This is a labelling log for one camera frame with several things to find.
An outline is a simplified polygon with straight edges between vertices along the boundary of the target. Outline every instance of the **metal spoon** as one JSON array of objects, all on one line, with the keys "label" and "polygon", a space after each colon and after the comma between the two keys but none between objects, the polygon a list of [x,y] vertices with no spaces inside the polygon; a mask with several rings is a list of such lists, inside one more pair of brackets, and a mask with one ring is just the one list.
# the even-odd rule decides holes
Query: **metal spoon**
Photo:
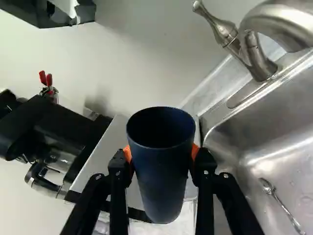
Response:
[{"label": "metal spoon", "polygon": [[305,231],[301,229],[301,225],[299,222],[294,218],[294,216],[290,213],[290,211],[286,208],[286,206],[283,204],[283,202],[279,199],[279,197],[276,195],[276,188],[273,184],[271,184],[268,180],[264,178],[259,178],[260,183],[263,185],[263,192],[265,192],[268,195],[271,195],[278,204],[283,208],[284,212],[288,216],[292,226],[294,229],[300,234],[305,235]]}]

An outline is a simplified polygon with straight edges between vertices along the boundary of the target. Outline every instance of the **metal surface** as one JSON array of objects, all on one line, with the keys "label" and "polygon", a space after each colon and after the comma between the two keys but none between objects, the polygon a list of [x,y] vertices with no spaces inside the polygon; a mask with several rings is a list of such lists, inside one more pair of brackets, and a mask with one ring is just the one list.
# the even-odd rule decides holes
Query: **metal surface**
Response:
[{"label": "metal surface", "polygon": [[272,77],[278,66],[264,55],[257,33],[272,38],[287,52],[313,46],[313,3],[307,0],[266,1],[244,17],[239,30],[234,23],[212,16],[201,1],[194,2],[193,10],[210,23],[217,42],[259,82]]},{"label": "metal surface", "polygon": [[299,222],[294,218],[294,216],[290,213],[290,211],[286,208],[286,206],[284,205],[284,203],[279,199],[279,197],[276,194],[276,188],[275,186],[269,182],[268,180],[264,179],[264,178],[259,178],[260,183],[263,185],[263,191],[268,194],[271,195],[276,201],[277,203],[283,208],[284,212],[286,213],[286,215],[288,216],[291,224],[293,225],[294,229],[300,234],[300,235],[305,235],[305,231],[303,231],[301,229],[301,225],[299,224]]},{"label": "metal surface", "polygon": [[285,208],[312,234],[313,52],[278,62],[282,69],[264,88],[233,109],[225,98],[200,117],[203,146],[218,163],[216,173],[235,176],[265,234],[298,233],[259,178],[277,186]]}]

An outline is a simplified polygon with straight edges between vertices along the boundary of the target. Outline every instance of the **stainless steel sink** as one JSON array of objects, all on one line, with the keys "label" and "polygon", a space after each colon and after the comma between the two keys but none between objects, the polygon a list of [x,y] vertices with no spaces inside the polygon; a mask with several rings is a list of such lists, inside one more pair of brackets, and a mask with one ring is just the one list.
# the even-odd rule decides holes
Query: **stainless steel sink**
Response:
[{"label": "stainless steel sink", "polygon": [[[278,64],[280,71],[250,97],[238,100],[235,108],[228,108],[229,99],[224,99],[200,117],[203,145],[218,162],[218,173],[236,177],[265,234],[298,233],[277,201],[262,191],[261,177],[275,185],[281,201],[309,235],[313,234],[313,52],[288,54]],[[216,220],[219,234],[225,218]]]}]

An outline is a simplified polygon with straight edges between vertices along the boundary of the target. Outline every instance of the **faucet spout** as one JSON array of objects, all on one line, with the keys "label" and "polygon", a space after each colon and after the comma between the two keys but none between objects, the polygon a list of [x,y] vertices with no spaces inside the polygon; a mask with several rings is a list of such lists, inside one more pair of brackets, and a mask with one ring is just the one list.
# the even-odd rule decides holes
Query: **faucet spout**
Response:
[{"label": "faucet spout", "polygon": [[278,66],[264,55],[258,33],[269,36],[287,52],[313,47],[312,1],[265,1],[244,17],[239,30],[234,23],[212,16],[200,0],[194,2],[193,11],[210,23],[217,42],[258,82],[269,79],[278,70]]}]

